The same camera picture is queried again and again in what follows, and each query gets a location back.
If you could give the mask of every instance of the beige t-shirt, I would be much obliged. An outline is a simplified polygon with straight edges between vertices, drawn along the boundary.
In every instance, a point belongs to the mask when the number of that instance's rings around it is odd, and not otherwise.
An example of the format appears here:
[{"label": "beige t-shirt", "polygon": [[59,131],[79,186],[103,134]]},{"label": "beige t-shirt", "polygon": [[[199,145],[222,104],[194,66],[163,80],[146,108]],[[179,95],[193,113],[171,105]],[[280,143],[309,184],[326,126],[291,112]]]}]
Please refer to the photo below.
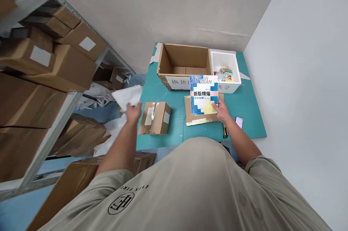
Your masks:
[{"label": "beige t-shirt", "polygon": [[208,138],[183,142],[132,178],[96,176],[43,230],[330,230],[274,161],[245,171]]}]

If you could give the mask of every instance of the smartphone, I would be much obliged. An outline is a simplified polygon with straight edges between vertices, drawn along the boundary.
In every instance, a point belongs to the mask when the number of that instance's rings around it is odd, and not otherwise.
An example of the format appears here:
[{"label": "smartphone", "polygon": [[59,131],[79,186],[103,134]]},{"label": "smartphone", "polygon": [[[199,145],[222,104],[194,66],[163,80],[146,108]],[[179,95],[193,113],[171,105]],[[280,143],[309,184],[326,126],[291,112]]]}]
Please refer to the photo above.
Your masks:
[{"label": "smartphone", "polygon": [[243,126],[243,118],[242,117],[236,117],[236,123],[240,128]]}]

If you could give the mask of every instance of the t-shirt logo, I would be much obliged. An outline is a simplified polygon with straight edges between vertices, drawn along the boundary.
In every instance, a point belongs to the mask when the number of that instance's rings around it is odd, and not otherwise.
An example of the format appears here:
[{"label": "t-shirt logo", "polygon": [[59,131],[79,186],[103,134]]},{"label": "t-shirt logo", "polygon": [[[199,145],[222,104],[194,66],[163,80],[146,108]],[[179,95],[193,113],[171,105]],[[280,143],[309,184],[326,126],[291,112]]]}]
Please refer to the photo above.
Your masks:
[{"label": "t-shirt logo", "polygon": [[108,213],[110,215],[116,215],[122,210],[124,210],[134,198],[133,192],[125,193],[115,199],[108,208]]}]

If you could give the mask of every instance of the white styrofoam box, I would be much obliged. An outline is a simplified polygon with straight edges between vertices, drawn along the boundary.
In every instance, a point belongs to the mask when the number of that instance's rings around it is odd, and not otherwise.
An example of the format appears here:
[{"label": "white styrofoam box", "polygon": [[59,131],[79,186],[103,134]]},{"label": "white styrofoam box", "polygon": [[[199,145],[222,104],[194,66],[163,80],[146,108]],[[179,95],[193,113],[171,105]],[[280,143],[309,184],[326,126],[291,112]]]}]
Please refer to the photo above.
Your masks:
[{"label": "white styrofoam box", "polygon": [[236,52],[225,51],[217,49],[209,49],[211,56],[211,65],[213,66],[213,71],[218,72],[222,65],[230,66],[232,70],[233,82],[218,82],[219,93],[234,93],[235,90],[240,86],[241,79],[238,69]]}]

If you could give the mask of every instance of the book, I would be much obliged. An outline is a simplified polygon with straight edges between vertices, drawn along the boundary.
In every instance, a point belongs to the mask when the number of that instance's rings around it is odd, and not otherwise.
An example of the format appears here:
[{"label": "book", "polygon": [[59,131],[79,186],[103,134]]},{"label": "book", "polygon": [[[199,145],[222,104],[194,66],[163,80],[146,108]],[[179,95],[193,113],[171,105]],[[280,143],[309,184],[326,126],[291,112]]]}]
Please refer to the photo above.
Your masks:
[{"label": "book", "polygon": [[217,75],[190,75],[191,114],[213,114],[219,103]]}]

